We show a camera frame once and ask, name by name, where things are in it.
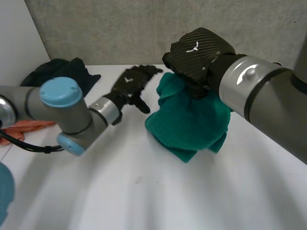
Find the orange cloth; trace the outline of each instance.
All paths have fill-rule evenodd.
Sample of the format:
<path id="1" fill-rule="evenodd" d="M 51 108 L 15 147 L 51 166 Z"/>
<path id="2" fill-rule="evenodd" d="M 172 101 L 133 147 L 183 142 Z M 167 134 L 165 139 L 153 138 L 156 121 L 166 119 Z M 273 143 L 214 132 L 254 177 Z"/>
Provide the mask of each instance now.
<path id="1" fill-rule="evenodd" d="M 49 126 L 53 126 L 55 124 L 56 123 L 52 121 L 20 121 L 12 127 L 3 129 L 3 131 L 6 132 L 8 135 L 23 141 L 23 132 L 33 132 Z M 10 142 L 7 139 L 0 137 L 0 145 L 8 144 L 10 144 Z"/>

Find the black cloth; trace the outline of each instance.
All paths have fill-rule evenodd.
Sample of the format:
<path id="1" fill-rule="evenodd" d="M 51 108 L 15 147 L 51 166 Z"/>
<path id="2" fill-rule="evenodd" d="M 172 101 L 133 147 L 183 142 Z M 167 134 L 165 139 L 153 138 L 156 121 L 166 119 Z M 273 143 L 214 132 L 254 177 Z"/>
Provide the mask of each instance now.
<path id="1" fill-rule="evenodd" d="M 40 87 L 46 81 L 56 77 L 68 77 L 74 79 L 83 92 L 83 96 L 91 90 L 101 75 L 90 75 L 83 61 L 75 58 L 72 61 L 53 59 L 40 65 L 30 73 L 20 86 Z"/>

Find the gray wall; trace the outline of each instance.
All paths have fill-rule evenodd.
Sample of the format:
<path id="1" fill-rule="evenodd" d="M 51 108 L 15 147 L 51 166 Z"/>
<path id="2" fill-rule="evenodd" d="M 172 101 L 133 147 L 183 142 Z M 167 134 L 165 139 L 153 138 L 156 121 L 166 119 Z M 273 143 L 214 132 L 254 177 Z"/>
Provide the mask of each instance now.
<path id="1" fill-rule="evenodd" d="M 206 27 L 238 53 L 293 65 L 307 0 L 25 0 L 51 58 L 88 65 L 161 63 L 172 42 Z"/>
<path id="2" fill-rule="evenodd" d="M 19 85 L 49 61 L 23 0 L 0 0 L 0 84 Z"/>

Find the white table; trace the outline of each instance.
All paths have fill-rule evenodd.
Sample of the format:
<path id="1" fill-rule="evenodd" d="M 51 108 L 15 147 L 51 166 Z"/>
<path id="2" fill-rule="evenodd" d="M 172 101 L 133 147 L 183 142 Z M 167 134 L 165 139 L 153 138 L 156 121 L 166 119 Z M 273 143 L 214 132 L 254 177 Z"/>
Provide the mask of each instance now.
<path id="1" fill-rule="evenodd" d="M 88 66 L 102 78 L 86 102 L 128 67 Z M 142 95 L 153 112 L 161 76 Z M 148 115 L 133 106 L 123 113 L 81 157 L 13 146 L 2 162 L 17 190 L 1 230 L 307 229 L 307 166 L 240 116 L 232 113 L 217 155 L 200 151 L 185 164 L 146 131 Z M 58 133 L 51 127 L 25 141 L 56 144 Z"/>

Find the blue object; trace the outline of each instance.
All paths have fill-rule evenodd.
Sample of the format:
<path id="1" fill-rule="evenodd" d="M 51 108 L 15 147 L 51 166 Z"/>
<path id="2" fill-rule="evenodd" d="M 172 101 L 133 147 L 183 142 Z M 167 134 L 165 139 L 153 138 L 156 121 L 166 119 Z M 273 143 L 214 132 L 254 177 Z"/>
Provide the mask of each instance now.
<path id="1" fill-rule="evenodd" d="M 14 200 L 15 183 L 10 170 L 0 162 L 0 227 L 6 219 L 9 204 Z"/>
<path id="2" fill-rule="evenodd" d="M 62 133 L 58 135 L 57 142 L 59 145 L 62 146 L 63 149 L 65 149 L 67 152 L 73 155 L 81 156 L 85 152 L 84 148 L 82 148 L 76 142 L 73 142 L 72 140 L 64 136 Z"/>
<path id="3" fill-rule="evenodd" d="M 40 88 L 42 102 L 54 108 L 70 107 L 77 104 L 82 96 L 78 83 L 66 77 L 48 80 Z"/>
<path id="4" fill-rule="evenodd" d="M 165 73 L 157 93 L 160 109 L 147 118 L 145 126 L 164 147 L 184 162 L 198 150 L 220 150 L 226 139 L 230 109 L 214 91 L 195 100 L 176 74 Z"/>

